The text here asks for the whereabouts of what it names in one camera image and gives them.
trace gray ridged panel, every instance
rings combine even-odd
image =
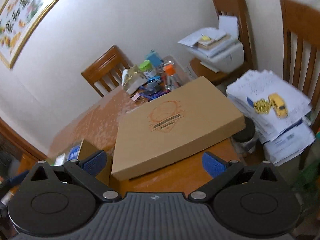
[[[17,235],[14,240],[40,240]],[[181,193],[128,193],[117,203],[101,206],[81,229],[50,240],[231,240],[249,239],[222,227],[203,204],[191,203]],[[274,238],[292,240],[290,235]]]

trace wooden chair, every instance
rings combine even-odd
[[[126,69],[130,68],[126,60],[122,57],[118,47],[114,45],[91,66],[83,71],[81,75],[88,81],[94,90],[96,90],[98,94],[103,97],[103,93],[94,84],[95,82],[100,82],[108,92],[111,92],[111,88],[103,80],[103,77],[107,75],[116,87],[119,86],[120,83],[117,82],[110,72],[112,69],[114,69],[119,77],[122,78],[122,72],[119,68],[119,64],[122,64]]]
[[[302,92],[309,95],[310,85],[312,80],[316,81],[316,87],[312,94],[311,105],[316,107],[320,96],[320,78],[314,75],[317,50],[320,49],[320,12],[292,0],[280,0],[283,31],[284,31],[284,63],[283,63],[283,79],[290,82],[291,73],[291,33],[298,36],[297,52],[293,68],[292,85],[298,88],[300,73],[302,70],[302,55],[304,42],[311,44],[310,58],[306,77],[303,82]],[[314,133],[320,127],[320,114],[317,115],[311,129]],[[306,158],[308,157],[311,146],[307,147],[300,157],[299,169],[302,170],[305,166]]]
[[[197,76],[205,76],[214,85],[219,85],[223,81],[233,78],[240,77],[247,70],[253,69],[252,53],[250,47],[248,26],[247,26],[247,5],[245,0],[212,0],[217,14],[237,16],[239,24],[239,40],[243,44],[244,48],[244,63],[242,66],[234,70],[232,73],[226,74],[222,71],[215,73],[207,67],[200,64],[200,60],[194,58],[190,61],[190,65]]]

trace orange cap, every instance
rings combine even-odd
[[[164,71],[167,73],[168,76],[172,76],[176,73],[172,64],[165,66]]]

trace floral painting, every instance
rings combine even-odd
[[[5,0],[0,10],[0,59],[12,68],[36,26],[58,0]]]

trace wooden door frame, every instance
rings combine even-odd
[[[0,118],[0,133],[24,153],[32,155],[38,160],[47,158],[45,154],[18,135],[2,118]]]

